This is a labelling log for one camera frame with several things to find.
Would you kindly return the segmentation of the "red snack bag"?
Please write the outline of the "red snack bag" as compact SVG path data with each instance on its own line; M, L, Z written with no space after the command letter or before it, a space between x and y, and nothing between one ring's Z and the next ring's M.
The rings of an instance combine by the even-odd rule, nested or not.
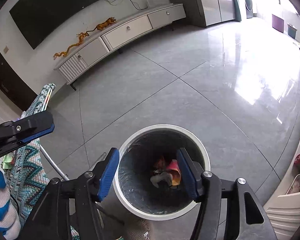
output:
M153 175L161 174L162 172L168 172L173 176L171 187L176 187L180 185L181 171L179 169L179 165L176 159L172 159L169 163L166 163L164 158L160 158L154 164Z

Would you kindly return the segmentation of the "green paper trash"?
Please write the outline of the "green paper trash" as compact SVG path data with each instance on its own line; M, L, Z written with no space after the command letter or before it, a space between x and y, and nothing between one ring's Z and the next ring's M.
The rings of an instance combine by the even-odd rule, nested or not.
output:
M10 170L15 164L15 153L11 152L2 159L1 167L3 170Z

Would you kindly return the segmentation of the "silver wrapper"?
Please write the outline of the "silver wrapper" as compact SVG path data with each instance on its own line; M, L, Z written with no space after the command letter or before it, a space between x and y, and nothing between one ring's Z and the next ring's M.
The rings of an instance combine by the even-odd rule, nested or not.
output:
M162 172L161 174L154 175L150 178L150 181L153 186L155 186L157 189L159 188L160 182L165 182L168 187L172 186L172 178L173 176L168 172Z

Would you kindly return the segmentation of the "white round trash bin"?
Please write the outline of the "white round trash bin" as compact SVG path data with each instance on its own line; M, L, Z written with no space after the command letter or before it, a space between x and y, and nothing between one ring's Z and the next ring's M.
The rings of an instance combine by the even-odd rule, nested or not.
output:
M147 220L165 221L179 218L196 206L185 190L177 160L180 148L203 169L211 169L203 143L180 126L148 126L125 140L119 148L113 187L128 211Z

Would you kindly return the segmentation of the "teal zigzag blanket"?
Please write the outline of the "teal zigzag blanket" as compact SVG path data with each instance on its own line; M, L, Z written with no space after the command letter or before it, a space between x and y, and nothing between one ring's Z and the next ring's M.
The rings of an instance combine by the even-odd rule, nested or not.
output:
M30 107L22 113L21 119L46 110L55 87L54 83L45 85ZM15 163L5 171L5 179L11 201L17 201L16 204L12 203L14 207L19 207L17 218L22 229L36 201L49 183L40 157L39 139L34 139L15 151Z

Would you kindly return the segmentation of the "dark brown entrance door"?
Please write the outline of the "dark brown entrance door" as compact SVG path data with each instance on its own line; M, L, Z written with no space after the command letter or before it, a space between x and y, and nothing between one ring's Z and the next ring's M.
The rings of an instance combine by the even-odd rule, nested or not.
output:
M37 94L18 76L0 52L0 90L22 111L26 111Z

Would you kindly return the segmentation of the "golden dragon figurine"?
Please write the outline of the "golden dragon figurine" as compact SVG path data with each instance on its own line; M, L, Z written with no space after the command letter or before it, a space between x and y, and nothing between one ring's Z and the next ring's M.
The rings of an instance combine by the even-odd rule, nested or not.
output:
M61 52L59 52L59 53L55 53L55 54L53 55L53 59L55 60L55 59L57 59L58 57L66 57L66 56L69 54L71 48L74 48L74 47L77 47L77 46L81 45L81 44L83 43L84 39L85 39L86 37L88 37L88 36L89 36L89 34L88 34L87 31L84 32L84 33L81 32L81 33L77 34L76 37L78 38L78 41L77 41L76 43L74 43L74 44L68 46L68 48L66 49L66 51L61 51Z

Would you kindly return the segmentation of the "golden tiger figurine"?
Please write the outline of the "golden tiger figurine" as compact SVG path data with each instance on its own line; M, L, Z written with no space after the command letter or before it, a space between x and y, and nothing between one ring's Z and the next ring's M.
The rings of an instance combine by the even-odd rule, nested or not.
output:
M89 35L89 33L94 32L96 30L102 31L102 30L106 29L108 26L110 26L116 22L117 22L117 20L115 17L110 17L106 21L99 23L93 30L87 30L85 33L87 35Z

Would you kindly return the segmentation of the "white tv cabinet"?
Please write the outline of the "white tv cabinet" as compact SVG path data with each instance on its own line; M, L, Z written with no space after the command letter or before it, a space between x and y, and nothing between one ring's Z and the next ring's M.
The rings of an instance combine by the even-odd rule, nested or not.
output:
M72 85L92 66L118 49L185 17L183 5L171 3L123 18L104 30L89 36L65 59L59 61L55 70L61 74L68 85Z

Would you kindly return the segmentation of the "purple stool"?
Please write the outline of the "purple stool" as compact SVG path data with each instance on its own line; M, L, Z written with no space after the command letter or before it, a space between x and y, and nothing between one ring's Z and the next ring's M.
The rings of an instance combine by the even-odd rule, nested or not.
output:
M275 30L281 33L284 33L284 25L285 25L284 19L272 14L272 20L271 20L272 28L274 28Z

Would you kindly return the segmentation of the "teal small bucket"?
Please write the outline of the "teal small bucket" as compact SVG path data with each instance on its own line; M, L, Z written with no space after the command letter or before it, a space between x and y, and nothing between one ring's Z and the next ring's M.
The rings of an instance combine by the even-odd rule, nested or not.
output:
M290 23L288 23L287 26L288 26L288 35L291 38L295 39L296 38L297 28L294 25L290 24Z

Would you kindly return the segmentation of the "wall mounted black television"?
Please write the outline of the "wall mounted black television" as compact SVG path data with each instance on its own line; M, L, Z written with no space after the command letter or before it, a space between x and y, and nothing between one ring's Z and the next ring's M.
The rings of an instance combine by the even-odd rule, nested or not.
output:
M10 10L15 24L32 49L63 22L99 0L19 0Z

